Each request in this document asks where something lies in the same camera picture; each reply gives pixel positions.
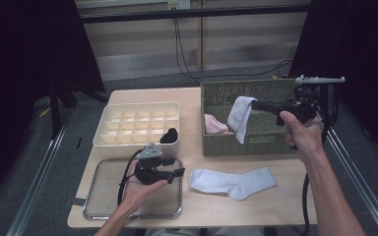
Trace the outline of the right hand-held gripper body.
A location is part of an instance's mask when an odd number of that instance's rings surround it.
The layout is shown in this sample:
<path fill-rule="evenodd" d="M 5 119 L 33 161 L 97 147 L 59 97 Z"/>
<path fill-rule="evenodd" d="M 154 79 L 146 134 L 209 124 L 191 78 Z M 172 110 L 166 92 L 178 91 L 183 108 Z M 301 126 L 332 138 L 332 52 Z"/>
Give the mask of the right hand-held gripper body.
<path fill-rule="evenodd" d="M 324 78 L 324 77 L 305 77 L 301 75 L 295 79 L 297 86 L 293 89 L 294 100 L 277 112 L 277 124 L 283 125 L 284 120 L 280 113 L 288 111 L 296 119 L 305 124 L 316 116 L 317 109 L 323 104 L 323 89 L 328 85 L 344 83 L 345 77 Z"/>

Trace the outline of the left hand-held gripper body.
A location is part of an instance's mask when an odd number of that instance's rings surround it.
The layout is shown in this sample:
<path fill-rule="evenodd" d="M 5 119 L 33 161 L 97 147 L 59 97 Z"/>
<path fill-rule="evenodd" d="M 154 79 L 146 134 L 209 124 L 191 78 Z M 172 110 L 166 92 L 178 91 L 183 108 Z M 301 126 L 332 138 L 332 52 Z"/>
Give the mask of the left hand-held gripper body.
<path fill-rule="evenodd" d="M 158 167 L 163 166 L 162 159 L 162 152 L 155 144 L 146 146 L 139 154 L 135 167 L 134 174 L 137 179 L 145 185 L 151 185 L 159 180 L 166 180 L 171 184 L 174 179 L 170 176 L 172 171 L 158 171 Z"/>

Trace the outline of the white sock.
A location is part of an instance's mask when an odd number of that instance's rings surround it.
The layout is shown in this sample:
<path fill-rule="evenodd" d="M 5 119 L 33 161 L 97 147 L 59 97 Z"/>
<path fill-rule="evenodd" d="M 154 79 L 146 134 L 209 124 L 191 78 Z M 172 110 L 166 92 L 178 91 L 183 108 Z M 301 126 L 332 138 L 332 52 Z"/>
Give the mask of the white sock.
<path fill-rule="evenodd" d="M 235 99 L 227 117 L 227 125 L 234 131 L 235 137 L 241 145 L 245 142 L 247 123 L 253 101 L 256 101 L 256 98 L 239 96 Z"/>
<path fill-rule="evenodd" d="M 189 178 L 191 188 L 207 194 L 226 193 L 236 201 L 277 186 L 268 167 L 242 174 L 224 173 L 210 169 L 194 169 Z"/>

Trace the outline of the cream compartment storage box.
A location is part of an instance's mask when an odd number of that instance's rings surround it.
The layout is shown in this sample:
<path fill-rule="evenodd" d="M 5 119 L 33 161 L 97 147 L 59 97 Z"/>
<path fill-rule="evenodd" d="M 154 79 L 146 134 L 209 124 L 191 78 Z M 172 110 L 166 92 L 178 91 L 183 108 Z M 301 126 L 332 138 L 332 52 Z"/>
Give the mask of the cream compartment storage box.
<path fill-rule="evenodd" d="M 155 144 L 165 156 L 178 153 L 177 102 L 109 104 L 102 112 L 93 144 L 108 158 L 129 158 L 136 150 Z"/>

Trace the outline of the pink sock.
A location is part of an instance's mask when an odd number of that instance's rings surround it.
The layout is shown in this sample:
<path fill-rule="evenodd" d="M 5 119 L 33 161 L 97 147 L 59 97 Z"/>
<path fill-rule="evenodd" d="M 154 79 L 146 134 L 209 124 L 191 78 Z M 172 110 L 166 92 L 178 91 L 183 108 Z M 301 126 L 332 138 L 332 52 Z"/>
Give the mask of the pink sock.
<path fill-rule="evenodd" d="M 207 134 L 218 134 L 221 131 L 221 123 L 213 115 L 205 114 L 204 119 Z"/>
<path fill-rule="evenodd" d="M 219 123 L 213 126 L 213 133 L 216 135 L 225 135 L 228 133 L 228 128 L 225 124 Z"/>

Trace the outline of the green woven basket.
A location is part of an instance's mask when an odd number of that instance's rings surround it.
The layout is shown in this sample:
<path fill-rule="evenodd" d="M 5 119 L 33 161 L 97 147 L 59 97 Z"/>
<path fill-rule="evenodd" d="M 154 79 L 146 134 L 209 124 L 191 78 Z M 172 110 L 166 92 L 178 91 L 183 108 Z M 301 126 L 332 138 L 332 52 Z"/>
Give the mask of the green woven basket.
<path fill-rule="evenodd" d="M 293 79 L 202 83 L 202 115 L 211 114 L 219 122 L 226 124 L 231 107 L 239 96 L 273 102 L 281 109 L 294 100 L 293 89 L 296 86 L 297 83 Z M 205 156 L 292 152 L 284 143 L 284 124 L 277 124 L 277 113 L 253 109 L 248 119 L 243 145 L 236 139 L 231 128 L 225 135 L 207 134 L 205 121 L 202 122 L 202 141 Z"/>

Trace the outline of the clear lid with white knob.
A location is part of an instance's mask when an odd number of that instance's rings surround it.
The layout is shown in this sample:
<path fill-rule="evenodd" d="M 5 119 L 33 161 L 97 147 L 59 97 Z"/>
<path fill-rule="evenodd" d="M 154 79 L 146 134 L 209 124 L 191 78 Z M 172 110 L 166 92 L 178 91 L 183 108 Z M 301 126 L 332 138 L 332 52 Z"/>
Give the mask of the clear lid with white knob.
<path fill-rule="evenodd" d="M 126 159 L 106 159 L 97 165 L 84 206 L 86 219 L 107 220 L 113 214 L 127 163 Z M 182 178 L 177 177 L 171 184 L 151 194 L 131 218 L 171 219 L 181 211 Z"/>

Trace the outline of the person's left hand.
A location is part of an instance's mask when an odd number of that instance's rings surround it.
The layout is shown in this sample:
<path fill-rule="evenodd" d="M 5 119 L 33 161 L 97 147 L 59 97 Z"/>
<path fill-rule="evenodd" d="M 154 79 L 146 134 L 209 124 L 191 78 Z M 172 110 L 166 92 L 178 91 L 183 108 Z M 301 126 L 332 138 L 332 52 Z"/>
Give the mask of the person's left hand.
<path fill-rule="evenodd" d="M 122 208 L 125 208 L 130 213 L 135 212 L 139 207 L 141 207 L 150 194 L 168 184 L 166 180 L 159 180 L 151 185 L 142 184 L 134 175 L 136 164 L 136 160 L 131 163 L 130 170 L 128 171 L 126 177 L 122 202 L 120 204 Z"/>

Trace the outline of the person's right hand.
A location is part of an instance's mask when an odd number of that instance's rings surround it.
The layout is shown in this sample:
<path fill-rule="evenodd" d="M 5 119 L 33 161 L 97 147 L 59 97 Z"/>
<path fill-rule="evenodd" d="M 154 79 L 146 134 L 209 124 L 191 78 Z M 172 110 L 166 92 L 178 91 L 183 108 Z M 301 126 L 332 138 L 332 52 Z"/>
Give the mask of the person's right hand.
<path fill-rule="evenodd" d="M 317 116 L 302 124 L 288 111 L 282 111 L 280 115 L 285 122 L 285 141 L 289 146 L 296 147 L 302 162 L 308 163 L 324 154 L 321 121 Z"/>

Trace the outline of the black stand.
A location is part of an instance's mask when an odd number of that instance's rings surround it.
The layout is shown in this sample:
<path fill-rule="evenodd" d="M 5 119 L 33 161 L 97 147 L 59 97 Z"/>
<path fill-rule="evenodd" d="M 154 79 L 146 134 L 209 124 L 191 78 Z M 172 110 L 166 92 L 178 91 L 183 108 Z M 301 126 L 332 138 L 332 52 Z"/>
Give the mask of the black stand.
<path fill-rule="evenodd" d="M 52 118 L 52 139 L 61 132 L 62 122 L 60 119 L 59 101 L 62 101 L 65 107 L 74 108 L 77 105 L 77 99 L 73 95 L 74 91 L 81 92 L 99 102 L 107 102 L 108 98 L 89 88 L 80 86 L 77 83 L 68 80 L 52 80 L 49 86 L 49 100 Z"/>
<path fill-rule="evenodd" d="M 328 127 L 333 126 L 338 119 L 339 94 L 334 85 L 323 84 L 320 86 L 320 108 L 323 122 Z"/>

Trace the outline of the black tape strip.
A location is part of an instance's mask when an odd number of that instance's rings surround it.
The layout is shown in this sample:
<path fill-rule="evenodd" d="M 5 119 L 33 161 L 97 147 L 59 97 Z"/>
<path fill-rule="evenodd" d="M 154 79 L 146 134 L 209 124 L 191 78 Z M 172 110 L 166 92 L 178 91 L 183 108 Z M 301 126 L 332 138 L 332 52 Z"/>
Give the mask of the black tape strip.
<path fill-rule="evenodd" d="M 85 205 L 85 202 L 86 202 L 85 199 L 74 197 L 74 198 L 67 198 L 64 201 L 64 204 L 65 205 L 69 205 L 69 206 L 80 206 L 80 207 L 83 207 Z"/>

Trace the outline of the black metal crossbar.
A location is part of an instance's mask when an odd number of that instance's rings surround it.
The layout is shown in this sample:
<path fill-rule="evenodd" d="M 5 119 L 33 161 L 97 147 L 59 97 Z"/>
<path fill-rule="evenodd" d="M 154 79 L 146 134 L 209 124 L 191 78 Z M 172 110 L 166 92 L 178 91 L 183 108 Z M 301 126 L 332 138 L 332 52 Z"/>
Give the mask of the black metal crossbar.
<path fill-rule="evenodd" d="M 195 10 L 166 10 L 157 12 L 129 13 L 129 14 L 99 14 L 85 15 L 77 19 L 82 24 L 99 24 L 112 22 L 134 22 L 167 19 L 187 19 L 203 17 L 226 17 L 242 15 L 264 15 L 308 12 L 310 4 L 276 5 L 242 8 L 213 8 Z"/>

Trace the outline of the metal floor rail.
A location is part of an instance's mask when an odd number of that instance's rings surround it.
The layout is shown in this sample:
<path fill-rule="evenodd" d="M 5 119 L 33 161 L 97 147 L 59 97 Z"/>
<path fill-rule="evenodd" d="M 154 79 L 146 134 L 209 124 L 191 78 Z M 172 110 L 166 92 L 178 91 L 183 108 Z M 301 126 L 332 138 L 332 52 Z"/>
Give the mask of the metal floor rail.
<path fill-rule="evenodd" d="M 346 198 L 368 236 L 378 236 L 378 143 L 346 106 L 337 109 L 331 122 L 322 110 L 324 143 L 339 176 Z"/>
<path fill-rule="evenodd" d="M 26 197 L 24 198 L 17 214 L 12 221 L 6 236 L 23 236 L 28 222 L 31 218 L 32 211 L 37 203 L 43 184 L 48 176 L 52 162 L 54 161 L 59 147 L 61 146 L 67 124 L 71 120 L 73 110 L 69 109 L 62 121 L 61 128 L 56 133 L 55 137 L 51 140 L 45 156 L 33 178 L 31 186 L 28 190 Z"/>

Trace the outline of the white wall outlet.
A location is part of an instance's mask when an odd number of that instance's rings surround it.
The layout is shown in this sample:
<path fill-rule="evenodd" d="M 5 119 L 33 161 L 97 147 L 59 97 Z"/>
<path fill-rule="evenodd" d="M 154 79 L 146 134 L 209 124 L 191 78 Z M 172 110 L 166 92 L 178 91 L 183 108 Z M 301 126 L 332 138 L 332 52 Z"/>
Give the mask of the white wall outlet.
<path fill-rule="evenodd" d="M 190 10 L 191 2 L 190 0 L 168 0 L 167 9 L 168 10 Z"/>

